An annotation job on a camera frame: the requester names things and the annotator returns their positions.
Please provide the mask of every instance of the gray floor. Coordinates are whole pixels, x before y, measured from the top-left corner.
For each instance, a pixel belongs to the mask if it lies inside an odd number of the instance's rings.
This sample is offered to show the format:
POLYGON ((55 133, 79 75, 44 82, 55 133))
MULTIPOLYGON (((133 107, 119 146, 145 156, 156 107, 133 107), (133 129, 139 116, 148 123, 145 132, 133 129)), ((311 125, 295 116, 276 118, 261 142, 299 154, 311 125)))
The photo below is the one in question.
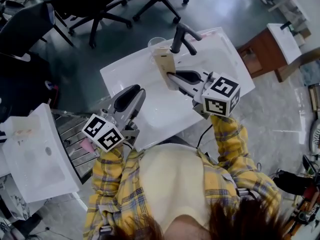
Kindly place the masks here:
MULTIPOLYGON (((147 1, 131 0, 126 7, 119 6, 112 12, 130 19, 147 1)), ((254 37, 267 23, 284 22, 277 10, 269 13, 260 0, 190 0, 187 6, 182 6, 179 0, 172 3, 181 13, 183 23, 196 31, 223 27, 235 46, 254 37)), ((33 51, 50 62, 60 90, 59 108, 84 111, 107 97, 108 91, 100 69, 145 48, 153 37, 173 38, 173 18, 163 4, 157 3, 141 16, 139 23, 133 24, 132 29, 127 29, 123 23, 103 20, 96 34, 97 48, 94 50, 88 45, 92 22, 77 28, 77 34, 70 37, 76 48, 70 47, 52 30, 45 36, 48 43, 37 43, 33 51)), ((70 26, 74 21, 67 20, 66 23, 70 26)), ((286 82, 278 83, 274 73, 270 72, 254 79, 254 83, 256 88, 241 99, 233 113, 247 127, 249 151, 268 175, 277 168, 297 172, 302 154, 308 154, 308 134, 314 119, 303 76, 296 71, 286 82)), ((179 135, 196 145, 208 125, 209 122, 203 120, 179 135)), ((217 158, 212 132, 204 136, 200 147, 217 158)), ((50 200, 40 210, 43 221, 33 232, 49 226, 71 239, 80 239, 85 204, 91 193, 88 181, 80 192, 50 200)), ((43 232, 40 236, 44 239, 63 239, 51 232, 43 232)))

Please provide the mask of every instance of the plaid sleeve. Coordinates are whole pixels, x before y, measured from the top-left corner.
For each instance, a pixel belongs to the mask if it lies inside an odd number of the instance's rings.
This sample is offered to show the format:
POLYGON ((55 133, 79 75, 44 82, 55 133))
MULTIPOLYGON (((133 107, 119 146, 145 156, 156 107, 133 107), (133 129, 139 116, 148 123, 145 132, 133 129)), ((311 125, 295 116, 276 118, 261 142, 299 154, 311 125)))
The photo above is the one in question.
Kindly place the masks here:
POLYGON ((117 204, 113 202, 113 198, 118 192, 123 169, 122 147, 114 148, 108 153, 100 151, 100 157, 96 160, 92 169, 92 187, 95 194, 89 198, 83 231, 84 240, 90 240, 103 225, 99 205, 111 204, 111 206, 114 205, 114 210, 118 209, 117 204))
POLYGON ((211 116, 220 154, 219 166, 226 169, 238 188, 256 191, 270 202, 270 212, 277 208, 281 195, 272 179, 259 172, 250 158, 247 129, 231 117, 211 116))

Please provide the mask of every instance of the faucet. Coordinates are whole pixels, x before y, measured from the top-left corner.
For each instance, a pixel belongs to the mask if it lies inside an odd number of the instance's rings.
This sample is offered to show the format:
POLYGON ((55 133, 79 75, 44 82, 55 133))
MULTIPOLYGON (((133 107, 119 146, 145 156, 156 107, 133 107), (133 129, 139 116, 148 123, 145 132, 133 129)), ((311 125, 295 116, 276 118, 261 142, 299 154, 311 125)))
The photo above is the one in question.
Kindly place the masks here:
POLYGON ((193 29, 191 29, 189 26, 183 23, 179 23, 176 26, 176 32, 174 35, 174 39, 171 45, 171 52, 173 54, 177 54, 180 52, 181 45, 184 44, 187 49, 189 50, 191 55, 196 55, 197 50, 193 47, 191 43, 189 43, 185 39, 186 33, 189 33, 191 36, 193 36, 197 41, 200 41, 202 39, 201 35, 199 35, 197 32, 195 32, 193 29))

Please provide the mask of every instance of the white basin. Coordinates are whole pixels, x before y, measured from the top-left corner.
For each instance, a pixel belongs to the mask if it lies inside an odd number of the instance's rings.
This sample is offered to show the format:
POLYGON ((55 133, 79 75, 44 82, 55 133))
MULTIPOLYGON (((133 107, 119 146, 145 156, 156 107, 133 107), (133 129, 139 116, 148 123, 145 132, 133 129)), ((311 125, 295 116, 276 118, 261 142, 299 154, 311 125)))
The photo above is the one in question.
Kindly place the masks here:
MULTIPOLYGON (((180 53, 174 55, 176 68, 224 72, 238 79, 241 96, 253 90, 255 85, 247 68, 222 28, 204 30, 200 34, 201 41, 186 36, 198 53, 191 56, 182 46, 180 53)), ((170 46, 172 41, 168 40, 164 45, 170 46)), ((140 129, 135 142, 137 151, 156 145, 203 119, 192 110, 190 97, 168 89, 159 70, 152 64, 147 48, 104 67, 100 72, 112 97, 133 84, 146 90, 145 102, 134 120, 140 129)))

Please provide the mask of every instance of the brown hair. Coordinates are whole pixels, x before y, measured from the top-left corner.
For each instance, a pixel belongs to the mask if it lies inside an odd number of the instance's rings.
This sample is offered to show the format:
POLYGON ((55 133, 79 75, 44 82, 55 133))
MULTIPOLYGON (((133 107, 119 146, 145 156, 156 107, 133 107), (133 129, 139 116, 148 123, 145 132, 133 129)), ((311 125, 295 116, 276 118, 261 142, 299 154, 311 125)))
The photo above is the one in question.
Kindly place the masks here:
MULTIPOLYGON (((220 202, 211 206, 209 234, 211 240, 283 240, 284 218, 278 210, 269 214, 270 204, 259 199, 241 200, 237 209, 225 207, 220 202)), ((134 223, 134 234, 128 235, 115 227, 112 235, 101 240, 164 240, 160 226, 152 217, 144 216, 142 222, 134 223)))

